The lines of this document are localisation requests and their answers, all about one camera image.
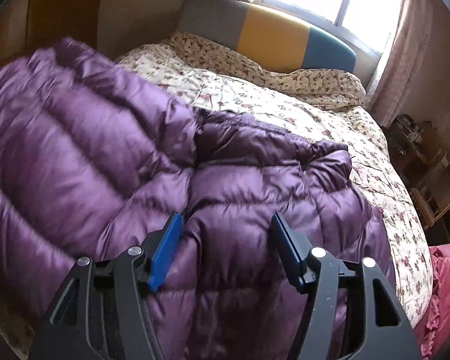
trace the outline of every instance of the quilted fabric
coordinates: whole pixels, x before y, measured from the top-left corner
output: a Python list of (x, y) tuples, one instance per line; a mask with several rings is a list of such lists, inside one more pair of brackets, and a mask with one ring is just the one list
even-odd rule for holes
[[(178, 252), (144, 298), (166, 358), (285, 358), (306, 299), (268, 242), (275, 211), (395, 285), (350, 172), (346, 145), (191, 107), (65, 39), (0, 69), (0, 290), (38, 317), (75, 258), (114, 258), (176, 210)], [(342, 294), (337, 340), (344, 310)]]

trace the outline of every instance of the wooden cabinet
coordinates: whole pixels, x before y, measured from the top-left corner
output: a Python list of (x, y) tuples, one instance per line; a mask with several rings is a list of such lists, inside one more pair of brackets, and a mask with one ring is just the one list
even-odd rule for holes
[(385, 131), (390, 161), (404, 180), (425, 229), (450, 209), (450, 161), (447, 149), (429, 123), (418, 123), (421, 139), (395, 120)]

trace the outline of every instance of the blue gripper pad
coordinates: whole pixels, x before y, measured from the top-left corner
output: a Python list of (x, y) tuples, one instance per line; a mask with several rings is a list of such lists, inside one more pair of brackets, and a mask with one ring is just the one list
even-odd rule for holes
[(150, 277), (148, 279), (150, 291), (155, 292), (165, 282), (168, 269), (179, 244), (182, 229), (183, 219), (178, 212), (174, 212), (169, 216), (165, 227), (161, 230), (164, 232), (162, 240), (151, 258)]

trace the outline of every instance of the window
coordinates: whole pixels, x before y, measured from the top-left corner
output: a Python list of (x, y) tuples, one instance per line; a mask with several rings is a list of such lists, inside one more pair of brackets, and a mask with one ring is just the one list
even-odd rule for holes
[(401, 0), (264, 0), (379, 56), (395, 32)]

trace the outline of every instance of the floral bedspread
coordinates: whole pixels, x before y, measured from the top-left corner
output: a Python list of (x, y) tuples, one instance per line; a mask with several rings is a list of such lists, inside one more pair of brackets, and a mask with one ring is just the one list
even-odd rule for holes
[(357, 77), (333, 69), (266, 71), (224, 46), (180, 32), (117, 62), (198, 107), (249, 112), (310, 141), (346, 143), (350, 179), (383, 210), (397, 297), (412, 326), (417, 324), (431, 297), (430, 253), (410, 196), (390, 164), (385, 137), (361, 107), (365, 91)]

